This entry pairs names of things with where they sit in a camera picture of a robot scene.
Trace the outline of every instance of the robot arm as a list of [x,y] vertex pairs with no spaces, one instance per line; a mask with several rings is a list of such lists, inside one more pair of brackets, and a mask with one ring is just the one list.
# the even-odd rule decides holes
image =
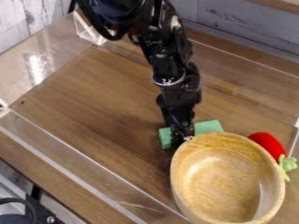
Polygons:
[[172,146],[194,136],[194,107],[202,101],[202,78],[190,62],[192,44],[168,0],[77,0],[97,32],[109,40],[125,34],[154,67],[158,104],[172,128]]

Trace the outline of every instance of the red object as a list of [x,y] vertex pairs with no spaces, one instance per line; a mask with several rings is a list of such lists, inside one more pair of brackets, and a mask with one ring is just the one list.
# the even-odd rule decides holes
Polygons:
[[259,132],[248,137],[254,142],[256,142],[271,154],[274,157],[275,161],[279,163],[279,157],[284,154],[287,157],[286,153],[286,148],[280,144],[280,142],[276,140],[276,138],[270,135],[266,132]]

